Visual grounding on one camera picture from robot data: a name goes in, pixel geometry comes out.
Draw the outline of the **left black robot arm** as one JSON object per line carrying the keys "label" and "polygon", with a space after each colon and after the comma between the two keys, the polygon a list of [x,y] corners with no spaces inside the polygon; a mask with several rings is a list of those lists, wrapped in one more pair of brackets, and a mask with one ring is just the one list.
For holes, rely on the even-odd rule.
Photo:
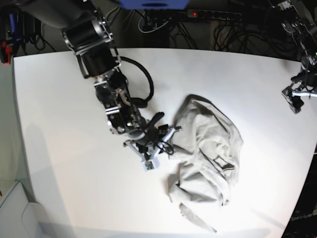
{"label": "left black robot arm", "polygon": [[178,27],[193,49],[200,43],[186,24],[211,24],[210,49],[300,63],[281,94],[294,114],[317,95],[317,3],[314,0],[190,0],[160,16]]}

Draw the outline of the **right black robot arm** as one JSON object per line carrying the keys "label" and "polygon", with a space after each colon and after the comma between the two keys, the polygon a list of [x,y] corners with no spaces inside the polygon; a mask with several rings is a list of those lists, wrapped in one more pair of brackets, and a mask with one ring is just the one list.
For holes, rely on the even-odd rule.
{"label": "right black robot arm", "polygon": [[[156,125],[164,115],[162,112],[156,113],[151,120],[144,119],[140,113],[154,95],[149,72],[137,61],[119,55],[109,24],[91,1],[16,0],[14,4],[61,30],[83,77],[95,80],[96,97],[105,108],[111,132],[126,135],[123,145],[131,148],[148,169],[154,166],[160,153],[174,153],[169,142],[176,128]],[[123,61],[135,65],[145,75],[150,88],[148,97],[141,99],[130,95],[128,80],[120,70]]]}

